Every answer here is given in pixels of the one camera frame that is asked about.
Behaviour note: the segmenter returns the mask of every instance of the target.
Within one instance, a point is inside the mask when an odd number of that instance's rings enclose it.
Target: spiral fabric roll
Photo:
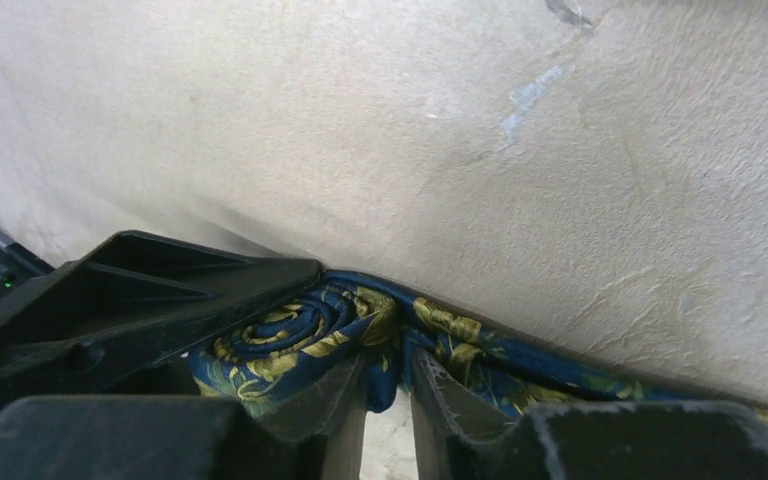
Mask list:
[[[518,417],[540,402],[692,400],[588,367],[485,327],[398,285],[330,271],[293,303],[195,348],[188,358],[204,395],[238,398],[269,413],[340,360],[369,349],[367,408],[382,412],[410,388],[414,348],[431,352],[474,394]],[[758,410],[768,424],[768,411]]]

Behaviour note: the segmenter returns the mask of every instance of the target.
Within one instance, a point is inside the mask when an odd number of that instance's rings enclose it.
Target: blue paint stain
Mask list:
[[[505,131],[507,141],[496,149],[497,152],[516,143],[517,135],[525,116],[534,110],[534,107],[537,106],[537,100],[549,93],[549,84],[563,75],[563,73],[564,71],[561,67],[552,67],[546,73],[537,77],[534,83],[529,83],[519,90],[511,92],[510,98],[514,105],[516,105],[517,110],[502,122],[502,129]]]

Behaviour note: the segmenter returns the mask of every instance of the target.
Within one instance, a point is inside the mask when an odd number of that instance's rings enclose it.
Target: fabric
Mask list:
[[[203,394],[238,398],[260,416],[361,348],[378,359],[366,375],[373,412],[393,403],[399,385],[410,389],[404,366],[414,348],[513,417],[540,402],[698,399],[566,359],[355,272],[326,272],[295,302],[188,358]],[[768,424],[768,410],[758,413]]]

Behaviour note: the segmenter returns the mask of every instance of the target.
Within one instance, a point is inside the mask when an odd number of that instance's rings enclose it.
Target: gray mark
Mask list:
[[[550,12],[554,13],[562,22],[569,23],[570,25],[580,25],[584,27],[592,27],[593,23],[587,19],[584,15],[574,12],[571,8],[564,3],[564,0],[546,0],[546,8]]]

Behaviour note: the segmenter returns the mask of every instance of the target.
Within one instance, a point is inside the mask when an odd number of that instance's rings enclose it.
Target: beige surface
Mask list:
[[[250,239],[768,402],[768,2],[249,3],[0,1],[0,226]]]

